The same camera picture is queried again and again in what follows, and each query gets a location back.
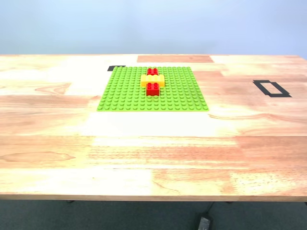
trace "light blue background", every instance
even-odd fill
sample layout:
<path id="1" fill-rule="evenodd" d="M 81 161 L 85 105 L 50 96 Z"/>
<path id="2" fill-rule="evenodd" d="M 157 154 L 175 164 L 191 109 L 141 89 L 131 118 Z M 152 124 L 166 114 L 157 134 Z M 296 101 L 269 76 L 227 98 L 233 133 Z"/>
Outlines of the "light blue background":
<path id="1" fill-rule="evenodd" d="M 306 0 L 1 2 L 1 54 L 287 54 L 307 58 Z"/>

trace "black tape marking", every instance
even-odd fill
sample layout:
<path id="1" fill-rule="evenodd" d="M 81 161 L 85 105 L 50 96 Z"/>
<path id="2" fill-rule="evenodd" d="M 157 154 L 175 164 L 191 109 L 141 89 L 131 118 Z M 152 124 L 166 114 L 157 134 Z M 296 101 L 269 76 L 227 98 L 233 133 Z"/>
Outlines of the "black tape marking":
<path id="1" fill-rule="evenodd" d="M 253 80 L 253 83 L 261 90 L 265 95 L 270 97 L 292 97 L 290 93 L 281 87 L 277 82 L 270 82 L 269 80 Z M 278 89 L 281 93 L 270 93 L 262 83 L 271 83 L 276 89 Z"/>
<path id="2" fill-rule="evenodd" d="M 114 67 L 125 67 L 125 66 L 109 66 L 107 71 L 113 71 Z"/>

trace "lego brick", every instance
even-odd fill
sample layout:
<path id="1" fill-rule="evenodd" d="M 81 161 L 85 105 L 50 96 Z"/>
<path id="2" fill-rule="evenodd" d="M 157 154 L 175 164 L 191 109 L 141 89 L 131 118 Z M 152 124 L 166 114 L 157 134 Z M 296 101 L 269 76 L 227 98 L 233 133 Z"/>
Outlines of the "lego brick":
<path id="1" fill-rule="evenodd" d="M 125 67 L 125 66 L 109 66 L 107 71 L 113 71 L 115 67 Z"/>
<path id="2" fill-rule="evenodd" d="M 97 111 L 209 111 L 190 67 L 158 67 L 165 76 L 160 96 L 146 96 L 140 87 L 147 67 L 114 68 Z"/>
<path id="3" fill-rule="evenodd" d="M 146 85 L 146 96 L 159 96 L 160 95 L 160 87 L 158 83 L 148 83 Z"/>
<path id="4" fill-rule="evenodd" d="M 147 75 L 159 75 L 159 71 L 157 68 L 148 68 Z"/>
<path id="5" fill-rule="evenodd" d="M 165 78 L 163 74 L 160 75 L 141 75 L 141 86 L 146 87 L 148 83 L 158 83 L 160 87 L 165 87 Z"/>

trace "lego baseplate studs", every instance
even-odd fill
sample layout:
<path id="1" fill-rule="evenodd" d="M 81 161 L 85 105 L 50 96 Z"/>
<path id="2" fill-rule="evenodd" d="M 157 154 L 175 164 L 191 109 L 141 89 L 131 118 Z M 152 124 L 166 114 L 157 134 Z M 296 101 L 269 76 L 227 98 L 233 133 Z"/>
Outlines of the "lego baseplate studs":
<path id="1" fill-rule="evenodd" d="M 190 67 L 154 67 L 165 79 L 164 87 L 150 82 L 159 96 L 147 96 L 140 86 L 148 68 L 114 67 L 97 111 L 209 111 Z"/>

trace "wood grain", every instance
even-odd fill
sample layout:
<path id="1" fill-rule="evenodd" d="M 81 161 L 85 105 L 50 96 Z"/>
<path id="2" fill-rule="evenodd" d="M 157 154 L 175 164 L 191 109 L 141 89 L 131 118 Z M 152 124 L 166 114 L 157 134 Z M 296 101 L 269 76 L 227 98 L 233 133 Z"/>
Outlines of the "wood grain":
<path id="1" fill-rule="evenodd" d="M 109 65 L 190 66 L 210 111 L 96 112 Z M 1 199 L 307 202 L 298 56 L 0 56 L 0 114 Z"/>

